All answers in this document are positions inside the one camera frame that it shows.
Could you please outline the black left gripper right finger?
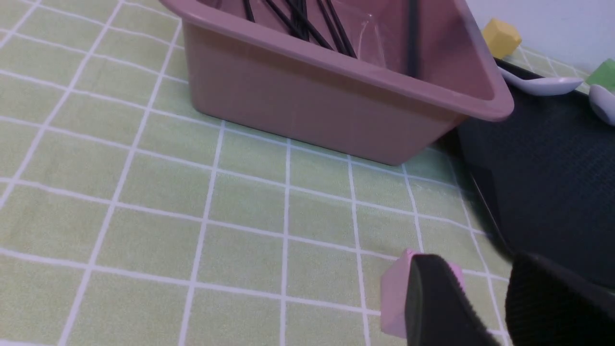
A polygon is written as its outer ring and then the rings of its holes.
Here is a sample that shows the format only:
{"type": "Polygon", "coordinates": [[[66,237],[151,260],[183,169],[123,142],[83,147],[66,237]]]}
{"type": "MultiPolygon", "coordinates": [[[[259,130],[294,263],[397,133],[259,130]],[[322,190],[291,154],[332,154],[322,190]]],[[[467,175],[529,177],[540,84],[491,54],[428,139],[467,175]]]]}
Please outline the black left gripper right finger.
{"type": "Polygon", "coordinates": [[[612,346],[614,294],[547,258],[519,252],[505,321],[515,346],[612,346]]]}

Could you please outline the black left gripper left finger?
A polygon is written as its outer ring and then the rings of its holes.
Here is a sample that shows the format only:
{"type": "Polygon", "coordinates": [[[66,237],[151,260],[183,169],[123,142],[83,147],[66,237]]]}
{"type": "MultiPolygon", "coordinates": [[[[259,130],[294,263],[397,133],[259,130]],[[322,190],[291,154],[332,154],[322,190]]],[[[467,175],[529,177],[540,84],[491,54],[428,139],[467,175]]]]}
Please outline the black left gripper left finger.
{"type": "Polygon", "coordinates": [[[409,346],[497,346],[448,263],[435,254],[413,256],[406,290],[409,346]]]}

